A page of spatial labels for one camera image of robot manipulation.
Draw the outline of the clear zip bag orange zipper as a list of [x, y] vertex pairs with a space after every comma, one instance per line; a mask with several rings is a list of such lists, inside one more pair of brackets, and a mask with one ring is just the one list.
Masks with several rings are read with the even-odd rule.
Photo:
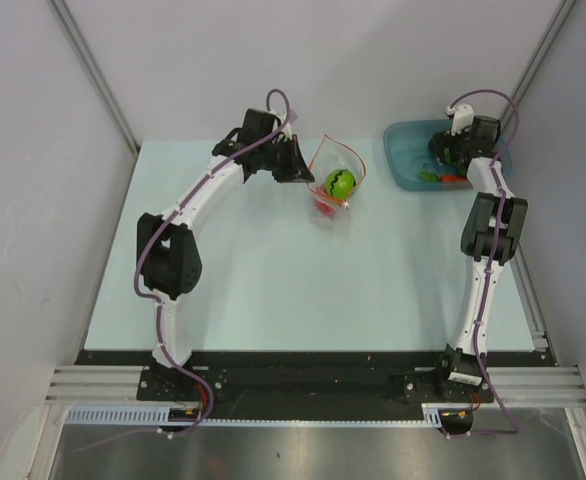
[[367, 175], [362, 157], [350, 146], [324, 135], [309, 164], [307, 185], [317, 217], [326, 223], [350, 216], [352, 197]]

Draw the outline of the green striped toy watermelon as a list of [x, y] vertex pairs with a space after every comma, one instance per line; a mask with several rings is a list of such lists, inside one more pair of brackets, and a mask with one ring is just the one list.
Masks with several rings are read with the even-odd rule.
[[336, 169], [326, 178], [324, 188], [332, 198], [345, 200], [357, 185], [353, 173], [348, 169]]

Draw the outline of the red toy fruit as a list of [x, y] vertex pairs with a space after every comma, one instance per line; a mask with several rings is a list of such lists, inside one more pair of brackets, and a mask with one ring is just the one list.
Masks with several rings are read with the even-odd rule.
[[336, 215], [336, 210], [331, 204], [324, 203], [318, 199], [313, 200], [317, 210], [327, 218], [333, 218]]

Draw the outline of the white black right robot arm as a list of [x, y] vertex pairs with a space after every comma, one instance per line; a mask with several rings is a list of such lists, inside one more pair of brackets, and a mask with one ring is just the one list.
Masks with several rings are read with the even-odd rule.
[[467, 260], [460, 320], [434, 376], [436, 393], [455, 402], [472, 399], [488, 384], [490, 309], [497, 282], [517, 252], [528, 202], [504, 178], [500, 121], [477, 115], [466, 104], [448, 108], [447, 117], [451, 126], [432, 136], [429, 149], [439, 163], [461, 172], [476, 192], [460, 240]]

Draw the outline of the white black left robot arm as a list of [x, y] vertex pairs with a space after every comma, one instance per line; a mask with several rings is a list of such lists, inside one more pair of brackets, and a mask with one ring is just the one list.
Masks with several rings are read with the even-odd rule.
[[197, 236], [215, 208], [260, 171], [278, 183], [310, 183], [298, 137], [291, 128], [292, 112], [249, 109], [212, 149], [204, 172], [162, 213], [145, 213], [137, 221], [134, 291], [153, 302], [156, 346], [152, 355], [165, 367], [159, 387], [170, 398], [187, 397], [194, 376], [182, 368], [192, 354], [177, 332], [177, 307], [199, 282], [203, 266]]

